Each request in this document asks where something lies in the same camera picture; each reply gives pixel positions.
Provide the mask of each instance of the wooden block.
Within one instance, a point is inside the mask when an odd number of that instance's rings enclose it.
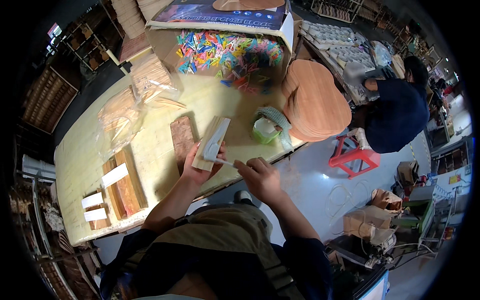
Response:
[[[116,168],[116,163],[113,159],[107,161],[103,164],[103,173],[107,174],[108,172],[112,171]],[[116,184],[112,184],[107,187],[107,192],[110,195],[110,202],[113,207],[113,211],[115,212],[115,216],[117,220],[121,220],[127,217],[127,212],[125,211],[125,207],[121,201],[120,192],[118,190],[118,186]]]
[[[212,138],[212,135],[215,133],[216,129],[220,126],[220,124],[224,119],[225,118],[218,117],[218,116],[213,117],[213,120],[212,122],[210,122],[210,125],[208,126],[207,131],[205,132],[205,136],[202,139],[202,143],[200,144],[200,147],[198,147],[198,151],[197,151],[197,154],[195,155],[195,159],[193,160],[192,167],[202,169],[202,170],[207,170],[207,171],[212,170],[213,162],[204,160],[203,151],[205,148],[205,144]],[[220,144],[222,143],[224,137],[225,137],[225,132],[223,133],[219,141]]]
[[[195,143],[193,139],[192,127],[189,117],[181,117],[170,123],[172,132],[173,150],[175,151],[175,160],[179,168],[179,174],[183,173],[183,165],[188,152]]]
[[[102,193],[102,189],[97,189],[96,191],[99,193]],[[87,207],[85,211],[88,212],[88,211],[100,209],[100,208],[105,208],[105,213],[107,214],[107,218],[101,219],[101,220],[89,221],[88,223],[90,224],[91,230],[97,230],[97,229],[102,229],[102,228],[111,226],[110,220],[108,219],[108,206],[106,203],[101,203],[91,207]]]
[[[131,216],[141,208],[148,207],[148,203],[145,199],[140,180],[138,179],[132,154],[126,149],[122,149],[115,154],[115,160],[117,161],[117,165],[123,163],[127,165],[128,175],[120,179],[116,185],[119,189],[127,216]]]

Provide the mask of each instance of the white paper strip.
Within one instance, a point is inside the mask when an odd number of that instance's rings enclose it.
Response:
[[[107,213],[105,212],[105,208],[99,208],[96,210],[91,210],[89,212],[84,213],[85,221],[95,221],[107,218]]]
[[[84,199],[82,199],[82,207],[87,208],[91,207],[97,204],[103,203],[103,197],[102,197],[102,192],[98,192],[96,194],[93,194],[91,196],[88,196]]]
[[[127,175],[127,165],[123,163],[102,177],[103,185],[110,186]]]

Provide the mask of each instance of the plastic bag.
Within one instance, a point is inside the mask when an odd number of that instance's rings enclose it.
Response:
[[[388,49],[379,41],[371,41],[373,46],[375,61],[380,66],[388,66],[388,64],[392,61],[392,55]]]
[[[103,162],[128,145],[142,128],[144,109],[129,85],[98,112],[95,144]]]
[[[145,56],[138,64],[130,68],[133,91],[145,104],[145,109],[163,107],[158,98],[178,101],[180,92],[176,89],[172,77],[156,54]]]

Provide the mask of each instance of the person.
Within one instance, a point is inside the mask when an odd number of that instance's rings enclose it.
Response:
[[[370,147],[377,153],[400,151],[426,126],[430,117],[427,104],[427,68],[415,56],[404,59],[405,79],[368,78],[364,86],[378,91],[380,98],[361,106],[352,127],[362,127]]]
[[[200,187],[215,175],[192,167],[188,153],[180,179],[149,213],[141,229],[123,238],[101,276],[103,299],[331,299],[333,282],[324,245],[280,187],[278,170],[263,158],[235,161],[249,191],[269,206],[286,239],[270,243],[272,224],[247,191],[233,204],[202,206],[185,216]],[[225,142],[220,159],[226,160]]]

